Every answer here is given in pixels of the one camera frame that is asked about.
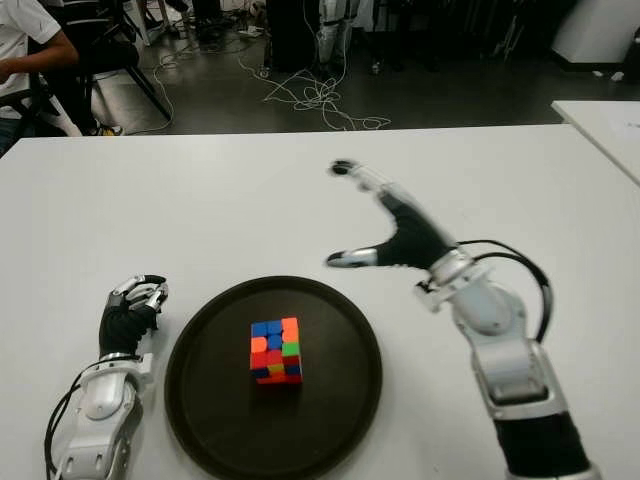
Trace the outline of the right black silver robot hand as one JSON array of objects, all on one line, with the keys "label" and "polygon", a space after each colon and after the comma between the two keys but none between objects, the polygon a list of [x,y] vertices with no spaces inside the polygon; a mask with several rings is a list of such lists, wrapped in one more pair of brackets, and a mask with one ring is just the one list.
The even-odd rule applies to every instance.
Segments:
[{"label": "right black silver robot hand", "polygon": [[395,230],[386,241],[374,246],[331,254],[326,265],[332,268],[406,266],[429,271],[457,242],[429,219],[397,183],[354,160],[337,159],[330,166],[335,176],[351,178],[363,191],[373,194],[392,216]]}]

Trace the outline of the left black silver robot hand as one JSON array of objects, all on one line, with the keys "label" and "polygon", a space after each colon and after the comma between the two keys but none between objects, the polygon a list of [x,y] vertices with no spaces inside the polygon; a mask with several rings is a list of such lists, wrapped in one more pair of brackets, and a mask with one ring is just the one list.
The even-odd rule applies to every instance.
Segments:
[{"label": "left black silver robot hand", "polygon": [[157,316],[168,298],[163,276],[135,275],[116,286],[107,297],[99,327],[99,357],[135,356],[149,330],[157,330]]}]

